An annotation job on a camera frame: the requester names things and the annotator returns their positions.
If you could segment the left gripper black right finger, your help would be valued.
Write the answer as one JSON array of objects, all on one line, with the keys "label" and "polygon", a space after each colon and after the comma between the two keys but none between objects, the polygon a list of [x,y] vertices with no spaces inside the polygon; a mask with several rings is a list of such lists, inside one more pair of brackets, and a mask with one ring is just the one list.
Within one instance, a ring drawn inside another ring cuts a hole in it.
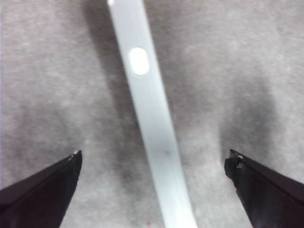
[{"label": "left gripper black right finger", "polygon": [[230,150],[225,174],[254,228],[302,228],[304,185]]}]

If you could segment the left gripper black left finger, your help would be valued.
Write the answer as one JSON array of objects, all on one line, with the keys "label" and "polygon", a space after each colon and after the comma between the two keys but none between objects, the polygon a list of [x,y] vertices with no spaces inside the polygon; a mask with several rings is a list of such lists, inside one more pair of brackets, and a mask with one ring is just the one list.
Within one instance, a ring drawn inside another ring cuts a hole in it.
[{"label": "left gripper black left finger", "polygon": [[68,157],[0,191],[2,228],[58,228],[75,193],[82,153]]}]

